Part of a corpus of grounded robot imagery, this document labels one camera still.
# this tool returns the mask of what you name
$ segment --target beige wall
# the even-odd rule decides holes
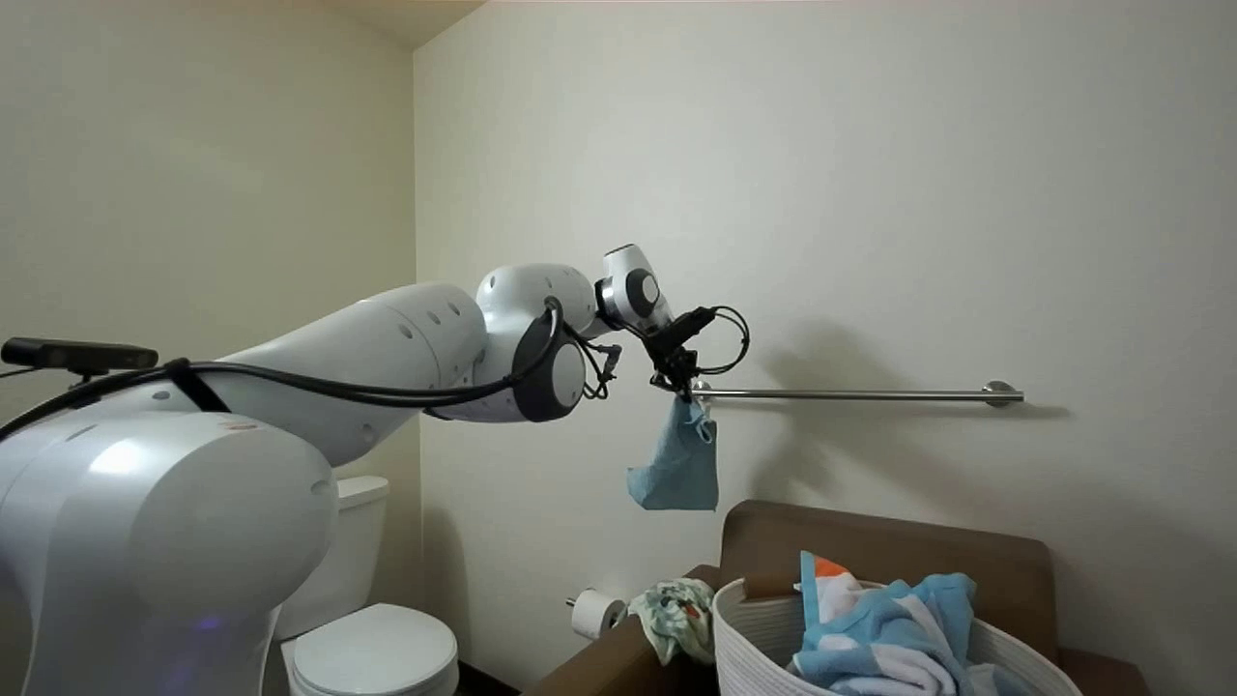
[[[747,495],[1044,537],[1064,633],[1155,691],[1237,680],[1237,4],[487,4],[414,62],[416,270],[599,270],[753,323],[736,386],[983,386],[1030,412],[717,405]],[[437,609],[514,686],[566,601],[717,557],[624,477],[665,397],[420,424]]]
[[[411,284],[411,226],[401,45],[305,0],[0,0],[0,335],[218,355]],[[7,379],[0,419],[63,386]],[[414,449],[354,466],[400,480],[400,601]]]

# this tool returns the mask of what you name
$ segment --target towel bar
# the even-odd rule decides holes
[[[798,403],[986,403],[992,412],[1024,403],[1013,384],[986,384],[983,392],[744,392],[744,386],[693,386],[700,397],[798,397]]]

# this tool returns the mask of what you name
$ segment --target laundry basket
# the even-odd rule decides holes
[[[805,644],[798,595],[747,601],[744,582],[732,582],[711,601],[711,628],[723,696],[832,696],[832,690],[808,686],[786,669]],[[1061,664],[990,624],[976,624],[972,660],[1015,672],[1035,696],[1084,696]]]

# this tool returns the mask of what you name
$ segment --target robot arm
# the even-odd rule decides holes
[[[233,412],[305,439],[326,461],[345,466],[414,412],[455,423],[572,413],[593,392],[588,341],[604,333],[633,333],[656,369],[655,384],[688,392],[700,369],[683,341],[711,317],[717,310],[693,310],[673,323],[650,259],[625,243],[607,252],[597,284],[562,263],[500,266],[476,297],[433,284],[401,287],[214,365],[175,361],[97,379],[0,428],[0,445],[80,403],[93,403],[97,419]],[[620,361],[620,348],[604,351],[599,384]]]
[[[683,392],[711,312],[668,317],[646,256],[616,248],[599,284],[532,263],[476,297],[401,287],[214,365],[7,341],[7,365],[86,379],[0,428],[0,583],[34,628],[25,696],[254,696],[276,609],[326,548],[334,466],[414,412],[566,419],[604,333],[633,333],[655,384]]]

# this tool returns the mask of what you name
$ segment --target white toilet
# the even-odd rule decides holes
[[[295,696],[452,696],[455,633],[420,610],[367,604],[387,480],[340,480],[340,520],[315,578],[282,604],[276,637]]]

